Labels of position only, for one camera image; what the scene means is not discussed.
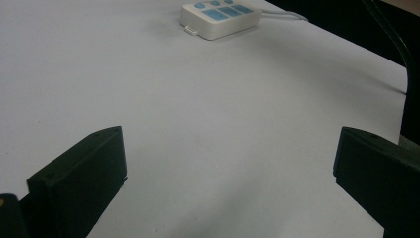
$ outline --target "black object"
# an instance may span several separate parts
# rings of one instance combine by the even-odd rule
[[[336,183],[385,229],[384,237],[420,237],[420,160],[375,134],[344,127]]]
[[[375,0],[267,0],[339,37],[405,65],[401,136],[420,145],[420,17]]]
[[[0,195],[0,237],[86,237],[126,179],[122,128],[95,132],[31,176],[19,202]]]

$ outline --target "white table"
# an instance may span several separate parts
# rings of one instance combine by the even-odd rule
[[[332,169],[342,126],[397,141],[405,68],[292,18],[192,37],[187,3],[1,1],[0,192],[121,125],[129,179],[89,237],[381,237]]]

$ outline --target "remote control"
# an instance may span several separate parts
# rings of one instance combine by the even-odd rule
[[[215,40],[255,26],[261,13],[237,0],[204,1],[183,5],[180,24],[191,35]]]

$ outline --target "round blue button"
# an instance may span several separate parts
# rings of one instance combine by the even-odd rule
[[[202,4],[202,3],[196,3],[196,4],[194,4],[194,7],[198,8],[198,9],[203,9],[206,6],[204,6],[204,4]]]
[[[213,6],[219,6],[220,5],[220,2],[218,2],[218,1],[211,1],[210,4],[213,5]]]

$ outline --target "white surface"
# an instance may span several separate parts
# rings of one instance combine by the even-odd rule
[[[404,68],[290,18],[194,38],[187,3],[1,1],[0,191],[122,125],[129,179],[89,237],[381,237],[332,167],[342,126],[397,141]]]
[[[202,9],[195,6],[195,3],[184,4],[181,10],[180,24],[185,27],[185,31],[191,35],[199,35],[207,40],[215,40],[227,35],[243,31],[247,28],[253,27],[259,21],[262,10],[255,8],[242,1],[232,1],[232,3],[225,3],[225,1],[218,1],[219,5],[214,6],[210,1],[200,2],[203,5]],[[232,6],[241,5],[250,10],[248,13],[241,13],[234,10]],[[229,16],[221,13],[220,8],[230,8],[238,13],[238,16]],[[217,11],[221,13],[226,19],[214,20],[207,16],[203,11]]]

